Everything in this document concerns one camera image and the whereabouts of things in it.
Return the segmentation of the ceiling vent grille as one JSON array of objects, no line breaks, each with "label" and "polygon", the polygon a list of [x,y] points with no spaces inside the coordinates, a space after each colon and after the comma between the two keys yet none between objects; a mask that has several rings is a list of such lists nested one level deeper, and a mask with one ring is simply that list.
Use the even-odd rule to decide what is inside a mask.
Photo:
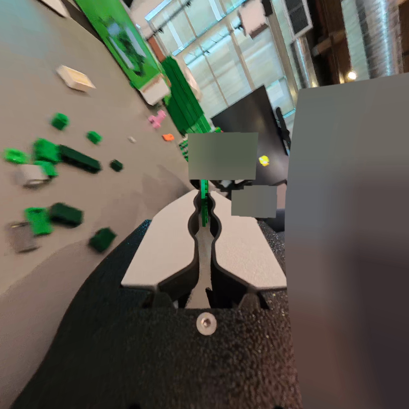
[{"label": "ceiling vent grille", "polygon": [[313,28],[306,0],[284,0],[284,8],[293,39],[303,36]]}]

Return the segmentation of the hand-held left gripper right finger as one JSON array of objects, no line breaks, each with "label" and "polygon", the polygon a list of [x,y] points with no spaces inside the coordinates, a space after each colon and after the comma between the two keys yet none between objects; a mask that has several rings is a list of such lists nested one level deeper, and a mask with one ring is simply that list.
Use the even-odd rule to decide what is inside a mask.
[{"label": "hand-held left gripper right finger", "polygon": [[258,222],[233,216],[232,202],[209,193],[212,242],[212,280],[225,282],[230,291],[262,292],[286,289],[287,279]]}]

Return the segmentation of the scattered loose green bricks group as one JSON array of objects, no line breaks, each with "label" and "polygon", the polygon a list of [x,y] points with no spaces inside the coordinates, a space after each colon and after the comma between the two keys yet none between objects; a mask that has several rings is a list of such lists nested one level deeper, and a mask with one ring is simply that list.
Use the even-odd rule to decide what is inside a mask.
[{"label": "scattered loose green bricks group", "polygon": [[[3,158],[17,166],[21,164],[41,166],[51,180],[59,175],[56,170],[56,165],[59,163],[74,166],[90,174],[97,174],[102,170],[100,161],[71,147],[57,145],[44,138],[34,141],[31,157],[24,151],[7,148],[3,151]],[[28,207],[23,211],[23,215],[24,221],[30,223],[35,238],[51,234],[53,224],[76,228],[84,221],[82,210],[64,202],[56,202],[50,207]]]}]

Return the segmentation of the cream rectangular brick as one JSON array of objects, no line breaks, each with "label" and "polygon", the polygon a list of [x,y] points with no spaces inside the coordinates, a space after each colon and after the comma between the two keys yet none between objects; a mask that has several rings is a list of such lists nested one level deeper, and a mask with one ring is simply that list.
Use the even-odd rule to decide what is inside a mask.
[{"label": "cream rectangular brick", "polygon": [[56,73],[71,89],[81,92],[88,92],[92,89],[96,89],[95,85],[90,81],[87,75],[65,65],[60,65],[56,69]]}]

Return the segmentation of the large black monitor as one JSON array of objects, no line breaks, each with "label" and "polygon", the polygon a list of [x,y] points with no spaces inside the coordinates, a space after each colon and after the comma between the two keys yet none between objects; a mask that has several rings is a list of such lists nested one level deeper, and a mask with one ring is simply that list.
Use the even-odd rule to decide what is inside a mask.
[{"label": "large black monitor", "polygon": [[[257,136],[257,142],[246,143],[255,163],[253,185],[278,186],[288,180],[290,132],[279,107],[273,108],[264,85],[211,117],[212,124],[224,132]],[[269,157],[269,166],[258,158]]]}]

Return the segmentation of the large green brick assembly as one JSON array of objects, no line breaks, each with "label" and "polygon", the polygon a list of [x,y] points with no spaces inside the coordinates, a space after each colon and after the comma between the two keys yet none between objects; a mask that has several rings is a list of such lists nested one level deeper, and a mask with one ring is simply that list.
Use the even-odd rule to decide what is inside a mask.
[{"label": "large green brick assembly", "polygon": [[211,126],[188,84],[177,61],[167,56],[161,63],[170,81],[170,96],[163,99],[166,109],[181,135],[189,133],[208,133]]}]

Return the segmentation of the silver ventilation duct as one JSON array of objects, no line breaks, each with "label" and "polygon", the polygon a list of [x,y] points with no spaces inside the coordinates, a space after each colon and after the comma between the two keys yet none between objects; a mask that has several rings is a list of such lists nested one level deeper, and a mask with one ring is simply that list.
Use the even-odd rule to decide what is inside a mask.
[{"label": "silver ventilation duct", "polygon": [[398,1],[355,1],[370,79],[403,73]]}]

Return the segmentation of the green building set box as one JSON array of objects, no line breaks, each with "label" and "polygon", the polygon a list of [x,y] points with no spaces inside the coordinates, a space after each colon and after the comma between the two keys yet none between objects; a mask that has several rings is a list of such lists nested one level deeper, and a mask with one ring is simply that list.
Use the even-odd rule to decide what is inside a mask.
[{"label": "green building set box", "polygon": [[171,83],[122,1],[76,0],[130,82],[149,105],[171,95]]}]

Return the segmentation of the grey brick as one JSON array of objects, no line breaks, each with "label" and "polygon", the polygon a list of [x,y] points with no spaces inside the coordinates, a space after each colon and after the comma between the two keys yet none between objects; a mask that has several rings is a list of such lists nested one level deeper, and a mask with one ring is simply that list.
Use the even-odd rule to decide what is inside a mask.
[{"label": "grey brick", "polygon": [[33,164],[18,165],[14,180],[17,185],[24,188],[35,188],[51,181],[43,168]]},{"label": "grey brick", "polygon": [[31,252],[39,248],[29,222],[12,222],[7,230],[15,253]]}]

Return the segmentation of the hanging ceiling panel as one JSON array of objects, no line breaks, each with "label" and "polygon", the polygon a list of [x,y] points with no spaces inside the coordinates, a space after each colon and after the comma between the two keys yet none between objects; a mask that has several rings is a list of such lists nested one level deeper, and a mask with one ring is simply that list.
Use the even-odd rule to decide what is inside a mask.
[{"label": "hanging ceiling panel", "polygon": [[265,9],[261,0],[245,1],[238,9],[244,35],[254,39],[268,28]]}]

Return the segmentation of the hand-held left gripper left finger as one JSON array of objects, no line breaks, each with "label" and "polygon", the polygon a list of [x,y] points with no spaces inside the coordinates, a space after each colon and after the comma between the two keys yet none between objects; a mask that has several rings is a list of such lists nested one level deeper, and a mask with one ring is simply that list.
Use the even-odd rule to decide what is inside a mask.
[{"label": "hand-held left gripper left finger", "polygon": [[191,190],[153,217],[121,281],[122,287],[159,290],[193,262],[195,233],[189,231],[188,223],[191,217],[197,220],[196,198],[200,199],[199,190]]}]

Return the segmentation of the pink brick piece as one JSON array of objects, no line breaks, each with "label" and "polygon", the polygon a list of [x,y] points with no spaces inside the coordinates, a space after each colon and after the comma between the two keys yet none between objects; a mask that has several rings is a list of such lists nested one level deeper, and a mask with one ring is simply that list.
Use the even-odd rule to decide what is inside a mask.
[{"label": "pink brick piece", "polygon": [[166,112],[164,110],[159,110],[156,115],[149,116],[148,121],[154,129],[159,129],[165,118]]}]

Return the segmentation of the long green tiled brick plate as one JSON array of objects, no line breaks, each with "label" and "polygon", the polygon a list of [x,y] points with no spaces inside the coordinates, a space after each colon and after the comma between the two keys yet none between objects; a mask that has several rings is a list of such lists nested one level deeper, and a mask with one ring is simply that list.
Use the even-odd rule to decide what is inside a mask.
[{"label": "long green tiled brick plate", "polygon": [[201,220],[203,227],[206,227],[208,222],[208,192],[209,192],[208,182],[209,182],[208,180],[200,180]]}]

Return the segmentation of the grey desk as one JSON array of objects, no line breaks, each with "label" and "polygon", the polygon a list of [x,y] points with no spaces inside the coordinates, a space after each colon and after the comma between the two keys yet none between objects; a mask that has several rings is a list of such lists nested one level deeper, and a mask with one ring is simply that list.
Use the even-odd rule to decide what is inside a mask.
[{"label": "grey desk", "polygon": [[[96,89],[69,88],[56,73],[60,65],[87,75]],[[63,164],[56,179],[32,190],[17,185],[17,167],[1,159],[1,361],[42,360],[103,258],[87,246],[95,231],[110,227],[116,246],[192,189],[177,145],[162,140],[149,115],[105,46],[76,21],[38,1],[1,1],[1,150],[28,151],[42,137],[103,167],[93,175]],[[55,202],[83,210],[84,223],[58,226],[37,250],[15,253],[5,227],[27,207]]]}]

